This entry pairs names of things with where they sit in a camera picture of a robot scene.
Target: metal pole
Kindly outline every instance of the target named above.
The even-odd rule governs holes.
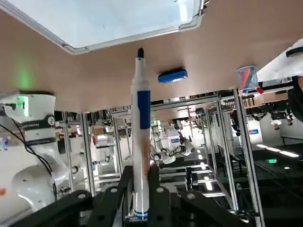
[[[193,174],[206,174],[206,173],[212,173],[210,169],[207,170],[197,170],[197,171],[192,171]],[[174,177],[174,176],[184,176],[186,175],[186,172],[176,172],[176,173],[162,173],[160,174],[160,178],[163,177]]]
[[[202,116],[202,114],[200,115],[200,119],[201,119],[201,127],[202,127],[202,133],[203,133],[203,138],[204,138],[204,146],[205,146],[205,153],[206,153],[206,162],[209,165],[209,156],[208,156],[208,149],[207,149],[207,145],[206,145],[205,128],[204,128],[204,123],[203,123],[204,117]]]
[[[192,99],[186,99],[186,100],[181,100],[181,101],[177,101],[177,102],[169,102],[169,103],[151,105],[151,111],[165,110],[165,109],[184,107],[184,106],[189,106],[189,105],[197,105],[197,104],[209,103],[209,102],[216,102],[218,100],[219,100],[219,96],[217,94],[215,94],[213,96],[192,98]],[[112,112],[113,117],[121,117],[121,116],[131,115],[131,114],[132,114],[132,112],[130,110]]]
[[[120,137],[119,137],[119,130],[118,130],[118,123],[115,117],[112,118],[113,126],[114,126],[114,135],[116,139],[116,150],[118,155],[118,162],[119,162],[119,173],[122,175],[123,172],[123,165],[122,165],[122,154],[121,154],[121,147],[120,147]]]
[[[126,125],[126,128],[125,128],[125,134],[126,134],[126,139],[127,139],[128,153],[129,153],[129,156],[130,156],[130,159],[131,159],[131,164],[133,165],[133,154],[132,154],[132,151],[131,151],[131,147],[129,145],[129,134],[128,134],[128,126],[127,125]]]
[[[246,111],[243,107],[243,100],[239,97],[238,90],[233,90],[236,108],[237,108],[237,115],[239,120],[239,127],[241,133],[241,141],[242,147],[247,167],[248,179],[250,184],[250,194],[252,198],[252,204],[256,213],[259,214],[259,217],[255,217],[256,226],[257,227],[265,227],[264,216],[263,216],[263,209],[260,199],[260,193],[258,188],[258,181],[256,176],[255,164],[251,150],[251,143],[250,143],[250,134],[247,128],[247,120],[246,120]]]
[[[86,173],[88,179],[89,192],[92,196],[95,196],[95,184],[94,184],[94,174],[93,167],[91,163],[91,152],[90,152],[90,140],[89,140],[89,129],[88,129],[88,121],[87,114],[81,114],[81,127],[82,127],[82,135],[84,141],[84,149],[85,149],[85,164],[86,164]]]
[[[191,132],[191,138],[193,139],[194,138],[194,135],[193,135],[193,126],[191,124],[191,117],[190,117],[189,108],[187,108],[187,114],[188,114],[188,119],[189,119],[189,127],[190,127],[190,132]]]
[[[226,191],[226,189],[224,188],[224,186],[221,184],[220,180],[218,180],[218,178],[217,178],[217,184],[220,187],[220,189],[223,192],[223,194],[225,194],[225,198],[226,198],[226,201],[227,201],[228,205],[230,207],[232,207],[232,198],[230,197],[230,195],[228,194],[228,192]]]
[[[62,112],[62,119],[67,122],[67,113]],[[70,136],[68,133],[68,125],[66,124],[63,126],[63,134],[64,134],[64,145],[65,145],[65,153],[67,156],[67,163],[68,167],[70,169],[70,174],[68,176],[68,183],[71,188],[71,191],[73,192],[75,190],[74,183],[73,183],[73,177],[72,177],[72,165],[71,165],[71,141]]]
[[[213,140],[213,135],[212,135],[212,128],[210,127],[208,110],[205,110],[205,117],[206,117],[206,123],[207,123],[207,127],[208,127],[209,140],[210,140],[210,144],[211,144],[211,153],[212,153],[213,166],[214,166],[214,176],[217,178],[217,174],[218,174],[217,161],[216,161],[216,154],[214,152],[214,140]]]
[[[225,156],[225,163],[226,163],[226,172],[228,176],[228,182],[229,182],[229,187],[231,190],[231,197],[232,197],[232,209],[233,210],[238,210],[238,201],[237,201],[237,194],[236,194],[236,188],[235,184],[233,181],[233,175],[232,175],[232,163],[231,163],[231,158],[228,150],[228,143],[227,143],[227,138],[226,138],[226,131],[225,131],[225,125],[224,125],[224,120],[223,120],[223,113],[222,113],[222,108],[221,108],[221,103],[220,101],[217,101],[217,113],[218,113],[218,120],[219,120],[219,125],[221,129],[221,134],[223,138],[223,149],[224,149],[224,156]]]

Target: black mount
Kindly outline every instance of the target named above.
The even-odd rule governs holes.
[[[159,168],[152,166],[149,172],[150,209],[148,220],[125,218],[131,206],[133,167],[126,166],[117,187],[109,187],[104,193],[92,197],[88,191],[78,190],[30,216],[12,227],[112,227],[117,211],[121,210],[122,226],[144,227],[250,227],[236,215],[221,207],[215,200],[190,190],[179,196],[160,186]],[[91,210],[83,221],[82,211]]]

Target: white marker barrel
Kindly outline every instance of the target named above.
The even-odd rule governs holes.
[[[136,71],[131,86],[133,112],[133,168],[134,212],[139,219],[146,219],[149,209],[149,152],[151,123],[151,92],[145,75],[143,49],[136,58]]]

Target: blue marker label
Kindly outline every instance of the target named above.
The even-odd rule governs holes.
[[[138,91],[138,108],[140,111],[140,129],[151,126],[151,91]]]

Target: tan tabletop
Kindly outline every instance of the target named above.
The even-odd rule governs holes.
[[[130,104],[138,47],[145,49],[152,100],[236,86],[235,70],[259,69],[303,37],[303,1],[212,0],[201,26],[73,56],[0,12],[0,91],[43,90],[56,109],[96,111]],[[164,70],[184,66],[188,79],[159,84]]]

